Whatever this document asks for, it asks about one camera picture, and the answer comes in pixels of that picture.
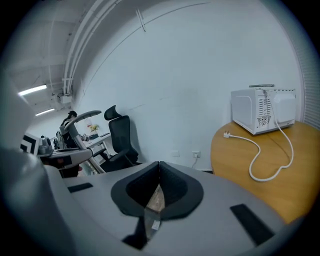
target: white power cord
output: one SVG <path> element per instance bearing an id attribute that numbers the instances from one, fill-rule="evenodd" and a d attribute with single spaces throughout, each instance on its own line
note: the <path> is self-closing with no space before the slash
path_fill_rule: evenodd
<path id="1" fill-rule="evenodd" d="M 196 165 L 198 158 L 199 158 L 197 153 L 194 153 L 194 155 L 196 156 L 196 158 L 195 158 L 195 161 L 194 161 L 193 165 L 191 166 L 191 168 L 193 168 Z"/>
<path id="2" fill-rule="evenodd" d="M 232 138 L 243 139 L 243 140 L 252 142 L 253 144 L 255 144 L 255 145 L 258 147 L 259 152 L 255 155 L 255 157 L 253 158 L 253 160 L 251 161 L 250 166 L 249 166 L 249 174 L 250 174 L 250 177 L 251 177 L 252 179 L 254 179 L 255 181 L 257 181 L 257 182 L 268 182 L 268 181 L 273 180 L 273 179 L 280 173 L 280 171 L 281 171 L 283 168 L 288 168 L 288 167 L 292 164 L 292 162 L 293 162 L 293 160 L 294 160 L 294 148 L 293 148 L 293 146 L 292 146 L 292 144 L 291 144 L 291 141 L 290 141 L 290 139 L 288 138 L 288 136 L 281 130 L 281 128 L 280 128 L 280 126 L 279 126 L 279 124 L 278 124 L 278 122 L 277 122 L 277 118 L 276 118 L 276 115 L 275 115 L 275 112 L 274 112 L 274 109 L 273 109 L 273 106 L 272 106 L 272 103 L 271 103 L 271 100 L 270 100 L 270 98 L 269 98 L 269 95 L 268 95 L 267 91 L 266 91 L 266 90 L 263 90 L 263 93 L 266 94 L 266 96 L 267 96 L 267 98 L 268 98 L 268 100 L 269 100 L 269 102 L 270 102 L 271 110 L 272 110 L 272 113 L 273 113 L 273 116 L 274 116 L 274 120 L 275 120 L 276 126 L 279 128 L 280 132 L 282 132 L 282 134 L 284 135 L 284 137 L 288 140 L 288 142 L 289 142 L 289 144 L 290 144 L 290 147 L 291 147 L 291 160 L 290 160 L 289 164 L 288 164 L 288 165 L 280 166 L 280 168 L 276 171 L 276 173 L 275 173 L 273 176 L 269 177 L 269 178 L 256 178 L 256 177 L 252 174 L 251 168 L 252 168 L 252 165 L 254 164 L 255 160 L 256 160 L 257 157 L 259 156 L 260 152 L 261 152 L 261 148 L 259 147 L 259 145 L 258 145 L 257 143 L 255 143 L 254 141 L 252 141 L 251 139 L 244 138 L 244 137 L 240 137 L 240 136 L 234 136 L 234 135 L 230 134 L 229 131 L 228 131 L 228 132 L 226 131 L 226 132 L 223 134 L 223 137 L 225 137 L 225 138 L 232 137 Z"/>

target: white wall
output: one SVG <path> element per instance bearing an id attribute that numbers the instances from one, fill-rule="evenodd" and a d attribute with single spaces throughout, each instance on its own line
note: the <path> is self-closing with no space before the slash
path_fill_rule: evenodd
<path id="1" fill-rule="evenodd" d="M 67 118 L 69 111 L 70 109 L 35 116 L 26 132 L 39 138 L 43 135 L 52 139 L 56 136 L 62 121 Z"/>
<path id="2" fill-rule="evenodd" d="M 176 11 L 171 1 L 141 8 L 146 32 L 138 29 L 134 9 L 120 20 L 121 8 L 129 13 L 123 2 L 84 51 L 74 76 L 73 108 L 80 114 L 116 105 L 120 114 L 129 115 L 140 161 L 191 166 L 197 150 L 201 158 L 195 168 L 211 169 L 212 138 L 231 121 L 230 92 L 249 85 L 298 89 L 300 116 L 295 54 L 259 1 L 215 0 Z M 107 129 L 103 114 L 92 120 Z M 180 157 L 172 157 L 172 150 Z"/>

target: office desk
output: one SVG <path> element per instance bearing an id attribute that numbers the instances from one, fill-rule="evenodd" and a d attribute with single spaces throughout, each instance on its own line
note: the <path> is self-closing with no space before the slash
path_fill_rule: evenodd
<path id="1" fill-rule="evenodd" d="M 261 147 L 261 153 L 252 165 L 252 174 L 268 178 L 291 159 L 289 142 L 279 131 L 252 135 L 230 122 L 221 127 L 211 143 L 211 166 L 217 176 L 231 180 L 247 189 L 273 207 L 289 223 L 306 214 L 312 207 L 320 187 L 320 131 L 296 121 L 284 133 L 291 140 L 294 159 L 289 168 L 267 182 L 254 181 L 249 165 L 258 148 L 239 138 L 224 138 L 225 131 L 248 138 Z"/>
<path id="2" fill-rule="evenodd" d="M 95 138 L 95 139 L 92 139 L 92 140 L 89 140 L 89 141 L 84 141 L 84 145 L 87 147 L 87 148 L 93 148 L 94 146 L 100 144 L 100 143 L 103 143 L 104 147 L 106 148 L 106 153 L 107 153 L 107 156 L 110 158 L 110 151 L 108 150 L 108 147 L 106 145 L 106 142 L 105 140 L 107 138 L 109 138 L 111 136 L 111 134 L 107 134 L 103 137 L 98 137 L 98 138 Z"/>

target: round table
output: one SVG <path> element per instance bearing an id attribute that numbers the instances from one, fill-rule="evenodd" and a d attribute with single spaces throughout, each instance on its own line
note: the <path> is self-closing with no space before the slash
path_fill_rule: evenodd
<path id="1" fill-rule="evenodd" d="M 211 143 L 211 166 L 217 176 L 235 182 L 265 201 L 286 223 L 306 214 L 312 207 L 320 187 L 320 131 L 296 121 L 284 133 L 291 140 L 294 159 L 289 168 L 267 182 L 258 182 L 249 175 L 249 165 L 258 148 L 239 138 L 225 138 L 224 132 L 256 142 L 261 153 L 252 165 L 257 178 L 271 177 L 280 166 L 291 159 L 289 142 L 279 131 L 258 135 L 230 122 L 221 127 Z"/>

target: ceiling light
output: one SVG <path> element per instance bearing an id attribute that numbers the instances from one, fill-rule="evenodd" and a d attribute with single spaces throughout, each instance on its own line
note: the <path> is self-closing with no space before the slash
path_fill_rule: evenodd
<path id="1" fill-rule="evenodd" d="M 38 87 L 35 87 L 35 88 L 31 88 L 31 89 L 28 89 L 28 90 L 21 91 L 21 92 L 19 92 L 19 95 L 23 96 L 23 95 L 30 94 L 30 93 L 33 93 L 33 92 L 36 92 L 36 91 L 40 91 L 40 90 L 43 90 L 43 89 L 47 89 L 47 86 L 45 84 L 41 85 L 41 86 L 38 86 Z"/>
<path id="2" fill-rule="evenodd" d="M 36 116 L 40 116 L 40 115 L 42 115 L 42 114 L 45 114 L 45 113 L 48 113 L 48 112 L 54 111 L 54 110 L 55 110 L 54 108 L 51 108 L 51 109 L 49 109 L 49 110 L 43 111 L 43 112 L 38 113 L 38 114 L 35 114 L 35 115 L 36 115 Z"/>

